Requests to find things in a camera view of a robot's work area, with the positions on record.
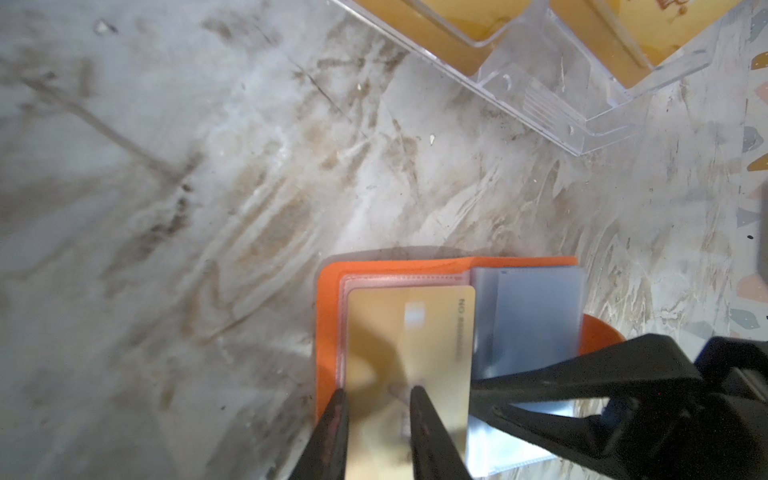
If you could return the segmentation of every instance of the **gold credit card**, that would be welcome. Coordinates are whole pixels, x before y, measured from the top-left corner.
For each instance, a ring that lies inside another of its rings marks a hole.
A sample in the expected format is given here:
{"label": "gold credit card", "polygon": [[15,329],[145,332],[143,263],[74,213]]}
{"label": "gold credit card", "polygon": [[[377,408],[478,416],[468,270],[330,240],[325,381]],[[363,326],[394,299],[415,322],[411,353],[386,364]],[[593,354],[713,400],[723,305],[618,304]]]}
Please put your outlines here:
{"label": "gold credit card", "polygon": [[423,386],[463,455],[469,408],[475,289],[353,290],[347,304],[346,478],[413,477],[410,390]]}

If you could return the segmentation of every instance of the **scratch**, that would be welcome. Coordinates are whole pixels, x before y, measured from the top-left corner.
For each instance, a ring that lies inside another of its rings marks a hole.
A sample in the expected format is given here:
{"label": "scratch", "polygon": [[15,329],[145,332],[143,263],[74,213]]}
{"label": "scratch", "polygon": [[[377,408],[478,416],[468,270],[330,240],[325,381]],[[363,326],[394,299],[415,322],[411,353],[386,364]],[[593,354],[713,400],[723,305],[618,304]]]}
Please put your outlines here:
{"label": "scratch", "polygon": [[67,98],[66,94],[58,88],[49,87],[40,80],[32,80],[29,78],[21,78],[21,81],[27,87],[37,92],[42,97],[45,97],[51,101],[59,103],[69,113],[75,117],[80,118],[86,124],[90,125],[98,133],[102,134],[108,140],[112,141],[118,147],[127,151],[131,156],[136,158],[147,170],[158,175],[163,181],[172,183],[180,180],[182,175],[174,171],[170,166],[161,160],[150,155],[143,148],[136,145],[133,141],[119,134],[113,130],[109,125],[105,124],[98,117],[93,115],[90,111],[81,107]]}
{"label": "scratch", "polygon": [[[272,47],[274,47],[274,48],[276,48],[276,47],[277,47],[277,44],[276,44],[274,41],[272,41],[272,39],[271,39],[271,38],[269,38],[269,37],[266,35],[266,33],[264,33],[264,30],[262,30],[262,29],[261,29],[261,27],[260,27],[259,25],[254,25],[254,27],[255,27],[255,28],[256,28],[256,30],[257,30],[257,31],[258,31],[258,32],[261,34],[261,36],[262,36],[262,37],[264,37],[264,40],[266,40],[266,43],[270,44],[270,45],[271,45]],[[355,124],[355,122],[353,122],[353,121],[352,121],[352,118],[349,118],[349,115],[347,115],[347,114],[344,112],[344,110],[342,110],[342,109],[339,107],[339,105],[338,105],[338,104],[337,104],[335,101],[333,101],[333,99],[330,97],[330,95],[328,95],[328,94],[326,93],[326,91],[325,91],[325,90],[323,90],[323,89],[322,89],[322,88],[321,88],[321,87],[320,87],[320,86],[317,84],[317,81],[315,81],[315,78],[314,78],[314,77],[313,77],[313,76],[312,76],[312,75],[311,75],[311,74],[310,74],[310,73],[309,73],[307,70],[305,70],[305,69],[304,69],[304,67],[302,67],[301,65],[299,65],[299,64],[297,64],[295,61],[293,61],[293,59],[292,59],[291,57],[289,57],[289,56],[288,56],[288,55],[287,55],[285,52],[281,51],[281,53],[282,53],[283,57],[284,57],[284,58],[285,58],[285,59],[286,59],[286,60],[287,60],[287,61],[288,61],[288,62],[289,62],[291,65],[293,65],[294,67],[298,68],[298,69],[299,69],[299,71],[301,71],[303,74],[305,74],[305,75],[306,75],[306,77],[307,77],[307,78],[310,80],[310,82],[312,83],[312,85],[314,85],[314,87],[317,89],[317,91],[318,91],[318,92],[320,92],[320,94],[321,94],[323,97],[325,97],[325,98],[326,98],[326,100],[327,100],[327,101],[328,101],[328,102],[329,102],[329,103],[330,103],[330,104],[331,104],[331,105],[332,105],[332,106],[333,106],[333,107],[334,107],[334,108],[335,108],[335,109],[336,109],[336,110],[337,110],[337,111],[338,111],[338,112],[339,112],[339,113],[340,113],[340,114],[341,114],[341,115],[342,115],[344,118],[346,118],[346,120],[347,120],[347,121],[348,121],[350,124],[352,124],[352,125],[354,125],[354,124]],[[358,131],[358,133],[360,133],[360,134],[363,136],[363,138],[365,138],[366,140],[368,140],[368,135],[366,135],[366,134],[365,134],[365,132],[363,132],[363,131],[362,131],[362,130],[360,130],[359,128],[356,128],[356,130]]]}

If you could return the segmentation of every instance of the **orange object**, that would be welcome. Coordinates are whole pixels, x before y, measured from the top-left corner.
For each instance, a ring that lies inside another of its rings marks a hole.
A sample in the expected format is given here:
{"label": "orange object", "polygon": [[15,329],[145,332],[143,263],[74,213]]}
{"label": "orange object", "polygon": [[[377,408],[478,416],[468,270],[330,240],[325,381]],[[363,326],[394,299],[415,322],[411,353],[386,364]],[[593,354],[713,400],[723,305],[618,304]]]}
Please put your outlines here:
{"label": "orange object", "polygon": [[[476,266],[510,268],[526,266],[578,266],[575,257],[465,257],[446,260],[394,260],[379,262],[337,262],[326,266],[317,280],[316,362],[317,386],[315,420],[319,419],[337,388],[339,356],[339,288],[347,275],[450,275]],[[623,342],[624,337],[605,322],[584,315],[579,355]]]}
{"label": "orange object", "polygon": [[581,341],[578,347],[579,355],[597,352],[607,346],[615,345],[625,341],[623,335],[614,327],[606,322],[584,314],[584,320],[581,323]]}

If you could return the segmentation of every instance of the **acrylic tray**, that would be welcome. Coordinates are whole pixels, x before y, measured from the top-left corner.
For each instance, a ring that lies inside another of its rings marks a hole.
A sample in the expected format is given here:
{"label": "acrylic tray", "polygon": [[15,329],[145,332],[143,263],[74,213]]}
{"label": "acrylic tray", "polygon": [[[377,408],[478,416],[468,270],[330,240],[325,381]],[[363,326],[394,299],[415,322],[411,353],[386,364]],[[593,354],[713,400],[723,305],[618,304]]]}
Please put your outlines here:
{"label": "acrylic tray", "polygon": [[[604,0],[559,1],[559,8],[573,1],[606,10]],[[589,41],[594,47],[609,38],[618,45],[621,55],[598,52],[618,72],[614,75],[553,12],[549,0],[531,0],[519,16],[480,39],[419,0],[335,2],[573,155],[642,131],[646,93],[708,66],[719,32],[715,22],[682,47],[675,45],[677,51],[654,66],[611,20],[607,33]],[[583,26],[568,20],[577,31]],[[579,34],[585,38],[583,28]],[[631,68],[617,66],[622,61]]]}

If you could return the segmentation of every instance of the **debris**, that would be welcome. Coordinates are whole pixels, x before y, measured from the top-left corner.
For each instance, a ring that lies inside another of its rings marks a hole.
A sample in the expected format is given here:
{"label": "debris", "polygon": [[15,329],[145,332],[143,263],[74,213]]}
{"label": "debris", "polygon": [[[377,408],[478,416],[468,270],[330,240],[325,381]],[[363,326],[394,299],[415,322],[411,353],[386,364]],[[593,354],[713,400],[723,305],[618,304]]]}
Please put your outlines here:
{"label": "debris", "polygon": [[107,23],[103,18],[99,18],[94,22],[94,33],[101,36],[114,34],[118,33],[118,28],[111,23]]}

